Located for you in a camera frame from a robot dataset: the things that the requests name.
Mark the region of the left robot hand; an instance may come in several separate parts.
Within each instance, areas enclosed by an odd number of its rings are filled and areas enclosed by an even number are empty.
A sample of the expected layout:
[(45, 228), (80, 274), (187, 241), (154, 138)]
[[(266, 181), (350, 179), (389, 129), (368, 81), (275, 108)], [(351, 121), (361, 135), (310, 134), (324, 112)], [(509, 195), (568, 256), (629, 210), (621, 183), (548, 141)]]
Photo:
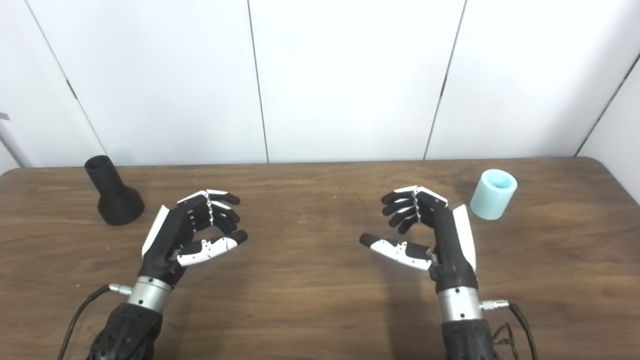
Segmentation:
[(163, 205), (142, 245), (138, 276), (159, 280), (174, 289), (189, 266), (237, 248), (249, 235), (238, 228), (233, 206), (241, 199), (227, 191), (204, 189)]

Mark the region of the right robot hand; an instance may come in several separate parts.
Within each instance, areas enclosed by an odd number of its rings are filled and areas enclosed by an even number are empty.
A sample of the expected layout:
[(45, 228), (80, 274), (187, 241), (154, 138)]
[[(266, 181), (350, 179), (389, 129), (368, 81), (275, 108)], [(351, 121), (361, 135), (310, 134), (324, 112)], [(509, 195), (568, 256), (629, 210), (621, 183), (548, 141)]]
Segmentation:
[(395, 189), (381, 198), (382, 214), (388, 225), (405, 234), (414, 224), (424, 224), (434, 231), (434, 247), (396, 239), (385, 239), (364, 232), (359, 243), (376, 253), (419, 271), (430, 273), (437, 294), (469, 288), (478, 290), (474, 249), (467, 208), (451, 209), (448, 199), (422, 186)]

